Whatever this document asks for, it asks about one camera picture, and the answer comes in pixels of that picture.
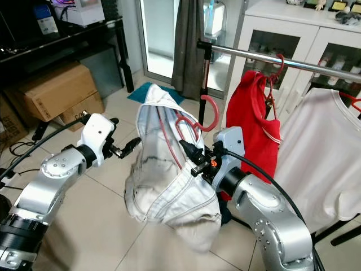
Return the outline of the white product box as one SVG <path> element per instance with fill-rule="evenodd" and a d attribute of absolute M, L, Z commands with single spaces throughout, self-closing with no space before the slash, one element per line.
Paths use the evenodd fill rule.
<path fill-rule="evenodd" d="M 59 20 L 82 27 L 105 20 L 100 0 L 51 0 Z"/>

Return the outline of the teal floor mat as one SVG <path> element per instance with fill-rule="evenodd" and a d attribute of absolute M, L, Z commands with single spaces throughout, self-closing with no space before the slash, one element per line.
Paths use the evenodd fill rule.
<path fill-rule="evenodd" d="M 152 85 L 156 85 L 156 84 L 151 82 L 143 83 L 136 90 L 130 93 L 130 95 L 128 96 L 129 100 L 133 100 L 141 104 L 144 103 L 144 101 L 146 100 L 148 90 L 150 89 L 150 87 L 152 87 Z M 180 93 L 175 91 L 173 88 L 162 87 L 160 85 L 159 87 L 163 89 L 165 92 L 168 92 L 176 103 L 181 104 L 185 100 L 185 98 L 183 98 L 183 96 L 181 96 Z"/>

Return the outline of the red plastic hanger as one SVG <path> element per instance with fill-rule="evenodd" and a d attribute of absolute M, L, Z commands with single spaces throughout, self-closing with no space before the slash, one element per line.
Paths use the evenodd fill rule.
<path fill-rule="evenodd" d="M 344 92 L 338 92 L 338 95 L 340 97 L 347 98 L 350 101 L 350 106 L 361 112 L 361 107 L 358 106 L 358 103 L 361 102 L 361 98 L 356 98 Z"/>
<path fill-rule="evenodd" d="M 256 68 L 263 76 L 264 82 L 261 87 L 261 95 L 264 103 L 265 120 L 278 119 L 278 111 L 276 110 L 276 100 L 274 98 L 274 84 L 278 83 L 282 72 L 285 68 L 285 59 L 283 54 L 276 54 L 279 58 L 279 63 L 271 63 L 271 68 Z"/>
<path fill-rule="evenodd" d="M 161 90 L 157 97 L 147 98 L 138 113 L 137 127 L 138 132 L 147 132 L 144 140 L 148 142 L 148 147 L 156 152 L 155 157 L 183 169 L 190 160 L 179 141 L 192 142 L 201 151 L 208 148 L 202 136 L 204 132 L 211 132 L 218 127 L 219 108 L 208 95 L 202 95 L 201 100 L 209 102 L 214 111 L 214 119 L 207 127 L 202 126 L 199 119 L 183 110 L 164 90 Z"/>

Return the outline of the cardboard box white label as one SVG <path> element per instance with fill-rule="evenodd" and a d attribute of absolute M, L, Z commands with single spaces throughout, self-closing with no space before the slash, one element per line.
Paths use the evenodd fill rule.
<path fill-rule="evenodd" d="M 0 97 L 0 113 L 2 124 L 0 147 L 3 150 L 24 138 L 28 134 L 28 130 L 26 130 L 16 112 L 11 108 L 11 103 L 2 95 Z"/>

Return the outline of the white glass door cabinet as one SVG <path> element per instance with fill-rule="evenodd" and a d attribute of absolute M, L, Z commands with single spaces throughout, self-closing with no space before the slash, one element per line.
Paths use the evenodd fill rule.
<path fill-rule="evenodd" d="M 361 75 L 361 21 L 340 23 L 334 11 L 315 11 L 286 0 L 250 3 L 236 34 L 235 49 L 286 61 L 322 65 Z M 361 83 L 284 67 L 273 84 L 278 116 L 292 112 L 311 88 L 330 88 L 361 98 Z"/>

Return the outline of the black power adapter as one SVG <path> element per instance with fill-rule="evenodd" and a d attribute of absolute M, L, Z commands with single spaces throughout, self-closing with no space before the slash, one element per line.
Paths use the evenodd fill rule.
<path fill-rule="evenodd" d="M 44 135 L 46 134 L 46 130 L 48 126 L 49 126 L 49 122 L 46 121 L 39 122 L 36 129 L 34 130 L 32 140 L 34 142 L 42 140 L 44 138 Z"/>

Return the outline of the blue labelled box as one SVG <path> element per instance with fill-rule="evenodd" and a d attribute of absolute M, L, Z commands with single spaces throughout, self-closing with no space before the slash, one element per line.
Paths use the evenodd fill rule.
<path fill-rule="evenodd" d="M 38 23 L 39 31 L 41 31 L 44 36 L 52 36 L 52 34 L 59 33 L 49 5 L 46 3 L 38 3 L 37 5 L 34 5 L 33 15 Z"/>

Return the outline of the plain white t-shirt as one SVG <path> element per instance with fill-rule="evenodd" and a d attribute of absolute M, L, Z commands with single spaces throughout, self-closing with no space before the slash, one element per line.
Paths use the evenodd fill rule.
<path fill-rule="evenodd" d="M 361 120 L 337 90 L 313 88 L 281 124 L 274 180 L 310 232 L 361 214 Z"/>

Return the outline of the red shirt white trim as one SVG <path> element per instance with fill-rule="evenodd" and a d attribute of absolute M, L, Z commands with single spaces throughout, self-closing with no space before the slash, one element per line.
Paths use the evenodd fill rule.
<path fill-rule="evenodd" d="M 280 121 L 265 120 L 261 94 L 263 76 L 247 71 L 232 93 L 225 110 L 225 126 L 238 126 L 243 133 L 243 157 L 274 178 L 281 144 Z"/>

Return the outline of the black desk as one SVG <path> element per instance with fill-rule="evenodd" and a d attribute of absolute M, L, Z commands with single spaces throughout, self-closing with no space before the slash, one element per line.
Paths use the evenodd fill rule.
<path fill-rule="evenodd" d="M 36 46 L 11 50 L 1 47 L 0 70 L 11 77 L 10 83 L 28 79 L 56 64 L 88 59 L 94 54 L 108 56 L 111 70 L 115 70 L 127 93 L 136 89 L 129 64 L 129 52 L 124 31 L 124 17 L 104 20 L 88 27 L 72 27 L 61 21 L 65 28 L 59 38 L 43 41 Z"/>

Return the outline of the grey curtain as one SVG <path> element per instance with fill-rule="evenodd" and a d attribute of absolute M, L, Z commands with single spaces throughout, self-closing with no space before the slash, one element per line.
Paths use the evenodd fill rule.
<path fill-rule="evenodd" d="M 179 0 L 171 85 L 191 100 L 200 99 L 204 78 L 204 52 L 197 46 L 203 37 L 203 19 L 202 0 Z"/>

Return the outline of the large brown cardboard box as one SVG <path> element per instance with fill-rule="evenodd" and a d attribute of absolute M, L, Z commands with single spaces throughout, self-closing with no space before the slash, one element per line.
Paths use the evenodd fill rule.
<path fill-rule="evenodd" d="M 67 124 L 83 112 L 105 112 L 92 73 L 79 62 L 36 75 L 12 87 L 8 95 L 24 116 L 43 122 Z"/>

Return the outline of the cream denim jacket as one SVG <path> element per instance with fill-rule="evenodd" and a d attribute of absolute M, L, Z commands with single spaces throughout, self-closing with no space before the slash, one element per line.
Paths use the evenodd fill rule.
<path fill-rule="evenodd" d="M 176 103 L 168 91 L 152 84 L 139 107 L 136 128 L 139 153 L 125 182 L 129 214 L 141 222 L 165 224 L 186 245 L 206 253 L 222 222 L 216 191 L 201 176 L 181 142 L 203 148 L 196 117 Z"/>

